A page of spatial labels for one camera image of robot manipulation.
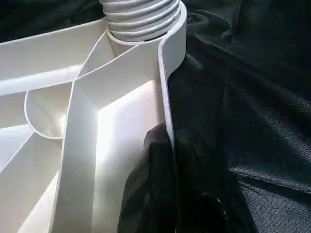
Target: ribbed cylinder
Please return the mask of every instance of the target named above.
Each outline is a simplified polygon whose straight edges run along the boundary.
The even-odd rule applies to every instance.
[[[180,0],[100,0],[108,29],[119,40],[145,41],[168,32],[180,16]]]

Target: black cloth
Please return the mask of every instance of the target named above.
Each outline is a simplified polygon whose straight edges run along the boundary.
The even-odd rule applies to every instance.
[[[165,125],[146,135],[144,152],[126,180],[118,233],[174,233],[177,223],[177,175]]]
[[[224,159],[259,233],[311,232],[310,1],[184,3],[187,55],[169,79],[174,131],[198,132]],[[0,4],[0,41],[102,15],[97,0]]]
[[[192,130],[175,134],[180,225],[178,233],[256,233],[237,177],[225,157]]]

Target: white plastic part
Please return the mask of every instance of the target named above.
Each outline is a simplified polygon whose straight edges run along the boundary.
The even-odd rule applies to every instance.
[[[0,64],[0,232],[116,232],[146,133],[166,123],[173,143],[167,79],[186,52],[178,7],[177,23],[148,42],[120,41],[103,19],[0,44],[0,59],[14,51],[15,61]]]
[[[162,36],[180,17],[180,0],[100,0],[111,33],[123,41]]]

